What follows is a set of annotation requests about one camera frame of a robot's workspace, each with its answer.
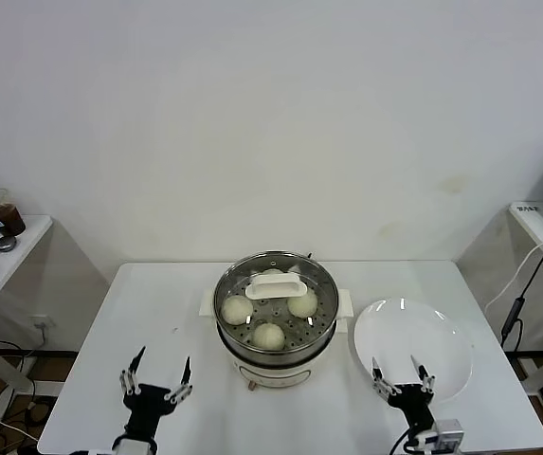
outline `electric steamer pot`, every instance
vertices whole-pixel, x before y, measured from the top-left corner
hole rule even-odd
[[[249,321],[241,325],[228,324],[221,314],[225,299],[245,296],[252,280],[270,268],[296,273],[299,280],[316,293],[316,312],[310,318],[297,318],[288,311],[287,298],[251,300],[253,313]],[[338,290],[333,278],[317,262],[296,253],[266,251],[240,260],[225,272],[214,290],[213,306],[219,336],[234,356],[263,369],[290,369],[313,360],[328,346],[336,330]],[[281,351],[254,346],[254,331],[266,322],[277,324],[283,330],[285,342]]]

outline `steamed bun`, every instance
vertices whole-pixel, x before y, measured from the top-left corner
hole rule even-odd
[[[280,351],[284,343],[283,330],[279,325],[267,322],[256,328],[252,341],[257,348]]]
[[[223,302],[221,316],[227,324],[244,324],[248,316],[252,316],[252,302],[244,296],[231,296]]]
[[[317,311],[317,296],[312,289],[307,289],[307,294],[301,297],[288,299],[288,311],[297,318],[309,318]]]

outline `power outlet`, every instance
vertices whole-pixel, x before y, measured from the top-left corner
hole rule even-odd
[[[31,315],[29,318],[31,319],[31,324],[33,327],[44,326],[46,329],[56,327],[56,324],[48,315]]]

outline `white cable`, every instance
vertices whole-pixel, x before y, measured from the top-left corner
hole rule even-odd
[[[34,438],[34,437],[31,436],[30,434],[28,434],[27,432],[22,431],[22,430],[19,429],[19,428],[13,427],[13,426],[8,425],[8,424],[5,424],[5,423],[3,423],[3,422],[1,422],[1,421],[0,421],[0,425],[3,425],[3,426],[6,427],[6,428],[13,429],[14,431],[18,431],[19,433],[23,433],[25,436],[27,436],[28,438],[31,438],[31,439],[32,439],[33,441],[35,441],[36,443],[39,442],[39,439]]]
[[[521,264],[520,264],[519,267],[517,268],[516,273],[514,274],[514,277],[513,277],[507,284],[505,284],[505,287],[502,288],[502,291],[500,291],[496,297],[494,297],[492,300],[490,300],[488,303],[486,303],[486,306],[483,307],[483,314],[484,314],[484,315],[487,314],[488,308],[490,308],[490,305],[492,305],[495,301],[497,301],[497,300],[500,298],[500,296],[502,296],[502,295],[505,293],[505,291],[506,291],[507,289],[509,289],[509,286],[511,286],[511,285],[514,283],[514,281],[515,281],[516,278],[517,278],[517,275],[519,275],[519,272],[520,272],[521,269],[524,267],[524,264],[530,259],[530,257],[533,255],[533,253],[534,253],[535,251],[537,251],[537,250],[538,250],[540,247],[542,247],[542,246],[543,246],[543,243],[542,243],[542,244],[538,244],[537,246],[535,246],[533,249],[531,249],[531,250],[528,252],[528,254],[527,254],[526,257],[524,258],[524,260],[521,262]]]

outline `white wall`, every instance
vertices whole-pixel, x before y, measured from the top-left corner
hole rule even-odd
[[[455,258],[541,175],[543,2],[0,1],[0,186],[108,279]]]

